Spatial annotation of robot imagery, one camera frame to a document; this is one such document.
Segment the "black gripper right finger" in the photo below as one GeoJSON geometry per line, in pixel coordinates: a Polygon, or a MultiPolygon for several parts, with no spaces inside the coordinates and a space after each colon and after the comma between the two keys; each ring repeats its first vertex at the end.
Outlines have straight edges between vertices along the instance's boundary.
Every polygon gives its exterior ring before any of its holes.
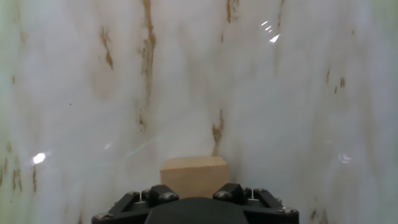
{"type": "Polygon", "coordinates": [[[213,200],[235,204],[250,224],[299,224],[299,211],[285,207],[266,189],[251,189],[227,183],[213,194],[213,200]]]}

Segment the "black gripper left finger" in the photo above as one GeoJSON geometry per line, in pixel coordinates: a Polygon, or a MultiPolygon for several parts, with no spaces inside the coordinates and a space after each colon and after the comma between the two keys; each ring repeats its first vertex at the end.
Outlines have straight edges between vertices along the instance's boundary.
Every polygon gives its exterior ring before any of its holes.
{"type": "Polygon", "coordinates": [[[108,212],[91,218],[92,224],[144,224],[156,206],[177,201],[179,196],[166,185],[155,185],[142,192],[130,191],[108,212]]]}

